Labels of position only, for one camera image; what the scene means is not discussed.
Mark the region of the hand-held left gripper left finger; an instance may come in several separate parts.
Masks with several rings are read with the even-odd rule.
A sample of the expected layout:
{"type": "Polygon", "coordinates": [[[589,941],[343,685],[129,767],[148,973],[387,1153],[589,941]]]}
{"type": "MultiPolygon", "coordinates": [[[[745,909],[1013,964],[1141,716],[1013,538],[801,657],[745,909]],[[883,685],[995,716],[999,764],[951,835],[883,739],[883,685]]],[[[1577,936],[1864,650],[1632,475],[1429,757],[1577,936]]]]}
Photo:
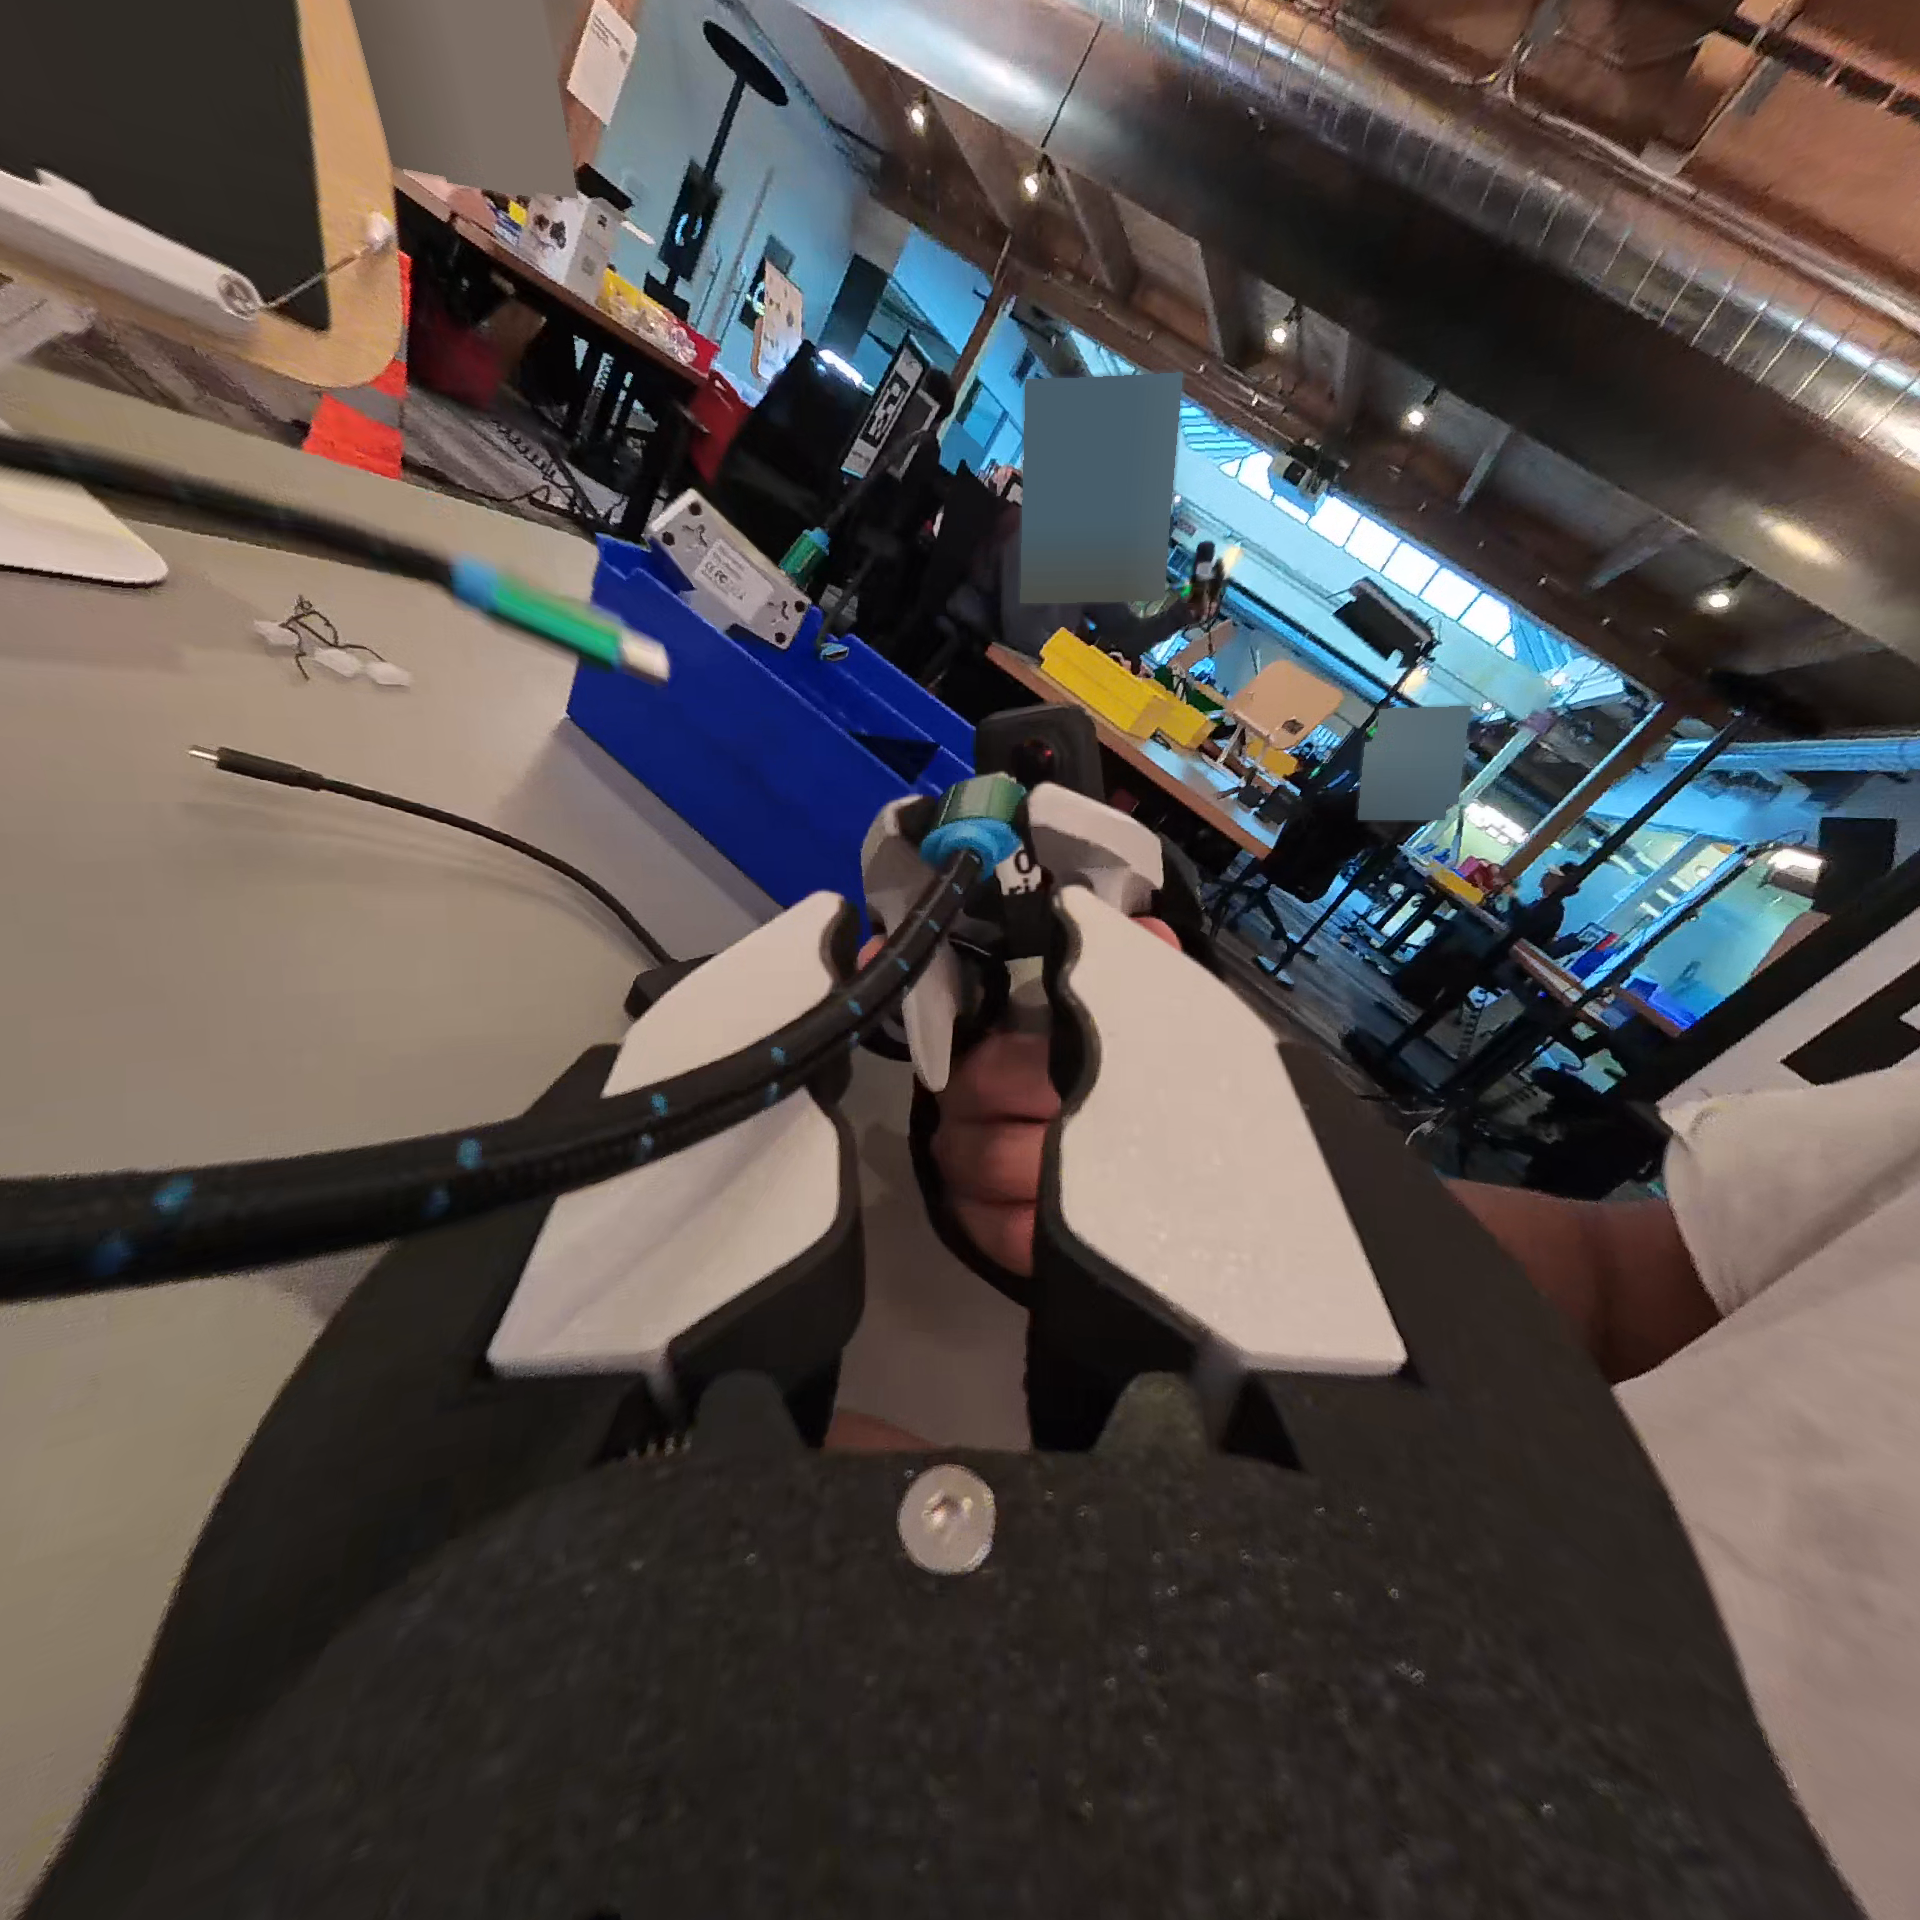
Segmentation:
{"type": "MultiPolygon", "coordinates": [[[[695,968],[638,1016],[603,1085],[621,1097],[771,1044],[844,979],[851,903],[811,895],[695,968]]],[[[486,1367],[497,1377],[665,1378],[676,1337],[856,1225],[856,1148],[815,1096],[757,1106],[725,1135],[557,1201],[486,1367]]]]}

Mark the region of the black braided cable green plugs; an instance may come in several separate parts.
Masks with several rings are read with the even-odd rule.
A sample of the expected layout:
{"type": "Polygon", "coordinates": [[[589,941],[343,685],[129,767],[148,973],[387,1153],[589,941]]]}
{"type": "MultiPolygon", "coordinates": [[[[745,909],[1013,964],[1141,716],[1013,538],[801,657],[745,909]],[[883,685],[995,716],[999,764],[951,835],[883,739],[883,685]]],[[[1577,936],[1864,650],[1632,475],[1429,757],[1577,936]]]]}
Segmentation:
{"type": "MultiPolygon", "coordinates": [[[[665,647],[581,600],[478,557],[444,557],[343,520],[69,444],[4,435],[4,472],[140,500],[179,503],[227,527],[284,530],[344,561],[444,591],[491,621],[605,673],[662,685],[665,647]]],[[[593,1119],[497,1121],[299,1159],[124,1169],[4,1181],[4,1304],[141,1289],[344,1253],[515,1204],[550,1201],[662,1164],[822,1081],[903,1008],[974,890],[1020,849],[1021,786],[984,775],[953,786],[918,842],[927,879],[848,986],[737,1048],[661,1083],[615,1096],[593,1119]]]]}

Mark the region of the person's right hand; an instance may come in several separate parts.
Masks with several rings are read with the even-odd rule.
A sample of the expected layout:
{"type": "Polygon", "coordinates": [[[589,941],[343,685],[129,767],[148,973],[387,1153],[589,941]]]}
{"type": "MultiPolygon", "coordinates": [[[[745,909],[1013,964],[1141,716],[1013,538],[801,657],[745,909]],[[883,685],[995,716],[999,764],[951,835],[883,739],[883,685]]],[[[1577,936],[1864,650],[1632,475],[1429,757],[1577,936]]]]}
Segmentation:
{"type": "Polygon", "coordinates": [[[1028,1280],[1049,1127],[1063,1103],[1049,1041],[999,1032],[971,1048],[935,1096],[929,1162],[947,1215],[971,1253],[1028,1280]]]}

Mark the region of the wooden top work table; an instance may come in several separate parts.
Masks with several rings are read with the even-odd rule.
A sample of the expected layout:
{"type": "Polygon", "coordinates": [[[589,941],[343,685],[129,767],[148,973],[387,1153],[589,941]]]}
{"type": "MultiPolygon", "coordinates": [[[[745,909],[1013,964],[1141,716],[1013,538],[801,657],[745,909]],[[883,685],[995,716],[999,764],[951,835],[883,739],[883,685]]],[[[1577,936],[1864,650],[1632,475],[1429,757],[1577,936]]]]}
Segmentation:
{"type": "Polygon", "coordinates": [[[1248,808],[1235,802],[1229,793],[1211,779],[1215,769],[1209,761],[1198,760],[1190,753],[1174,749],[1158,739],[1126,736],[1105,716],[1089,708],[1064,685],[1043,673],[1038,663],[1020,653],[992,645],[988,647],[984,660],[1035,700],[1049,706],[1078,712],[1089,717],[1104,757],[1126,769],[1125,775],[1115,777],[1118,783],[1128,786],[1150,784],[1181,813],[1229,839],[1237,851],[1248,858],[1264,858],[1276,845],[1277,828],[1259,820],[1248,808]]]}

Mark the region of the black studio light panel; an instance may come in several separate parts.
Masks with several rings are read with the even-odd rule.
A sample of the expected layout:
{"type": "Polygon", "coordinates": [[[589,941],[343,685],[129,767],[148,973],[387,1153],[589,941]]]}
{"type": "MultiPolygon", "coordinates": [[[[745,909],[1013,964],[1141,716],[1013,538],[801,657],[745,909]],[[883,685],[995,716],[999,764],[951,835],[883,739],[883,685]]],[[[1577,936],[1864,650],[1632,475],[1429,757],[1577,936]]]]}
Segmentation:
{"type": "Polygon", "coordinates": [[[1335,609],[1335,620],[1376,653],[1407,666],[1429,658],[1438,645],[1433,625],[1372,579],[1358,579],[1335,609]]]}

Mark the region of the fiducial marker sign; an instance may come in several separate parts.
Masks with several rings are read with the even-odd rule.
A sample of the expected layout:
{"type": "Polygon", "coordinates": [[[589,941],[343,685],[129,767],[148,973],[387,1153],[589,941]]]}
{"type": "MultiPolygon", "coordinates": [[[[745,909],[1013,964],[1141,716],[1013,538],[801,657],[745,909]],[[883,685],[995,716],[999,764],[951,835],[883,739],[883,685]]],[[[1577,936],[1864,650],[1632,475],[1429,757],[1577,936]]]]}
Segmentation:
{"type": "Polygon", "coordinates": [[[845,480],[854,483],[867,479],[889,449],[926,424],[927,372],[927,359],[916,338],[907,331],[893,351],[886,370],[879,375],[872,399],[854,427],[853,441],[848,444],[839,467],[839,474],[845,480]]]}

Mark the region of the black office chair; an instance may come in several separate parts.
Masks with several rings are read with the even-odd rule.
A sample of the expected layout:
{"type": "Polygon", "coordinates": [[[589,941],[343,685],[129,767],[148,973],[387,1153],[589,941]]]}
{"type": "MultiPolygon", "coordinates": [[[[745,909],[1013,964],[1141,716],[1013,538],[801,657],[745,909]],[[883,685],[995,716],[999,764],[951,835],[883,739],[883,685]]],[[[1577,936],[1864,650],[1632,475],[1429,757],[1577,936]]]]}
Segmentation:
{"type": "MultiPolygon", "coordinates": [[[[927,367],[927,420],[953,399],[947,370],[927,367]]],[[[705,497],[767,561],[781,563],[793,538],[822,527],[861,480],[839,472],[875,388],[815,344],[801,344],[745,415],[719,458],[705,497]]]]}

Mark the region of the white printed t-shirt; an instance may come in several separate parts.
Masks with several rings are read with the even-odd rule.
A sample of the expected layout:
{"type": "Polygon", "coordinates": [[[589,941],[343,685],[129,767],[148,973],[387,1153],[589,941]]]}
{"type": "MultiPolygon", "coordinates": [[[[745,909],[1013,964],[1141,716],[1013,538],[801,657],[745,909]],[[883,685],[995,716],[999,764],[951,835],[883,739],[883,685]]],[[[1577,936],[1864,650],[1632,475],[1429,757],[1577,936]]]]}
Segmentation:
{"type": "Polygon", "coordinates": [[[1664,1119],[1719,1321],[1616,1395],[1801,1809],[1870,1915],[1915,1915],[1915,938],[1833,972],[1664,1119]]]}

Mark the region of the white cardboard box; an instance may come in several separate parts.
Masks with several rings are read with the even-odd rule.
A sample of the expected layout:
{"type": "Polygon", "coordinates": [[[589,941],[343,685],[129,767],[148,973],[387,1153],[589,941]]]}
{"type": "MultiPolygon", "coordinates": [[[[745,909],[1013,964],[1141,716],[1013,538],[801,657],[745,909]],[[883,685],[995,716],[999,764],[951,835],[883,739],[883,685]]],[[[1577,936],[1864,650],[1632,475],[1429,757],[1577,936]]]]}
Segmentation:
{"type": "Polygon", "coordinates": [[[621,231],[621,209],[608,200],[568,194],[532,197],[512,243],[535,273],[598,304],[612,247],[621,231]]]}

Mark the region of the black round-top pole stand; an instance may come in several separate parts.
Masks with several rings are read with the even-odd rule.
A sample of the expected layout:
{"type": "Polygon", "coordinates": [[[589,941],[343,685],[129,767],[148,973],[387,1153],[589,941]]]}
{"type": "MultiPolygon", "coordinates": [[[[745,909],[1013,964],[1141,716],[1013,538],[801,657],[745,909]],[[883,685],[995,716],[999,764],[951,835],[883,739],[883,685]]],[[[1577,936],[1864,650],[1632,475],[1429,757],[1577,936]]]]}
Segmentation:
{"type": "Polygon", "coordinates": [[[731,28],[726,28],[717,18],[709,18],[703,21],[703,41],[709,52],[729,71],[731,85],[703,161],[705,213],[702,227],[702,243],[695,250],[695,258],[702,258],[705,239],[713,229],[713,217],[723,203],[717,172],[723,168],[723,159],[726,154],[742,100],[752,93],[753,99],[775,107],[776,113],[790,106],[789,90],[780,80],[776,71],[767,67],[767,61],[731,28]]]}

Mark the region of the orange traffic cone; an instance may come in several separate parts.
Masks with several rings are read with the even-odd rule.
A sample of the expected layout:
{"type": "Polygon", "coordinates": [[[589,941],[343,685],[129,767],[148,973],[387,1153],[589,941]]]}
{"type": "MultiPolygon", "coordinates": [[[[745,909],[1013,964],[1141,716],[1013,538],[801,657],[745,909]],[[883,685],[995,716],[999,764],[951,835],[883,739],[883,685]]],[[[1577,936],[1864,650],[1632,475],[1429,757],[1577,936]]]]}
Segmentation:
{"type": "Polygon", "coordinates": [[[367,385],[324,391],[305,426],[302,451],[324,463],[360,474],[403,480],[405,433],[403,407],[409,396],[411,344],[411,258],[398,253],[399,273],[399,338],[388,367],[367,385]]]}

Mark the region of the white paper notice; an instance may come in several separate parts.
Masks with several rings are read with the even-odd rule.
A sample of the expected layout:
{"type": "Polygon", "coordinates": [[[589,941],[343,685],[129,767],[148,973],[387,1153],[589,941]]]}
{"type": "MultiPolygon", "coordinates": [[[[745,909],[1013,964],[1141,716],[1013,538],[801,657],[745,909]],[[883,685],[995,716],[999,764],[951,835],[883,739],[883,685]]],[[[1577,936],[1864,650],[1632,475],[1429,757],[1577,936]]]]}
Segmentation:
{"type": "Polygon", "coordinates": [[[573,41],[565,91],[598,127],[611,123],[633,67],[633,4],[589,3],[573,41]]]}

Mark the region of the silver ventilation duct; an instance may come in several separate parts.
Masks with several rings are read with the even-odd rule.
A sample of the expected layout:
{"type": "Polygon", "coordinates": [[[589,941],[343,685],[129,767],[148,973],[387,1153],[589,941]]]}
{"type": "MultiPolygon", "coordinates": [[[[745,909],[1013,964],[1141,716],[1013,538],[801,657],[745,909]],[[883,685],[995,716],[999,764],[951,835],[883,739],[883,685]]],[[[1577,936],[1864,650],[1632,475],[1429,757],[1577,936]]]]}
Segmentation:
{"type": "Polygon", "coordinates": [[[804,4],[1447,394],[1915,650],[1915,296],[1293,4],[804,4]]]}

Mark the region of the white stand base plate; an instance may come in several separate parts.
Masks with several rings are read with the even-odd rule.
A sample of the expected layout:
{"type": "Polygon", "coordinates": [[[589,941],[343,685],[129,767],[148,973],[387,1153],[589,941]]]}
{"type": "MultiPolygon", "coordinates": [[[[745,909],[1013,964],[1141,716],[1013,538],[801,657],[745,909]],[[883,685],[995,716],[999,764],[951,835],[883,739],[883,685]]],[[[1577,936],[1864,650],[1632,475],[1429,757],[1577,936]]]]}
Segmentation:
{"type": "Polygon", "coordinates": [[[3,472],[3,569],[85,586],[156,587],[167,561],[97,498],[61,479],[3,472]]]}

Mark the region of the black board wooden frame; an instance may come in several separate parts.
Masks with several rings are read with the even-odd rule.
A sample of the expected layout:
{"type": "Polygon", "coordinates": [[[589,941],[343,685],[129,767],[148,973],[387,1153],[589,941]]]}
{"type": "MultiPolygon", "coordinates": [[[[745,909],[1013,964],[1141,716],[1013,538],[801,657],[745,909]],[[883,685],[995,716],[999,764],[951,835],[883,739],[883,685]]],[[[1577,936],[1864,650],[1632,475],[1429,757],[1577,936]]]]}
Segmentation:
{"type": "Polygon", "coordinates": [[[348,3],[4,4],[3,162],[239,269],[263,313],[227,338],[7,281],[313,388],[365,385],[398,351],[391,146],[348,3]]]}

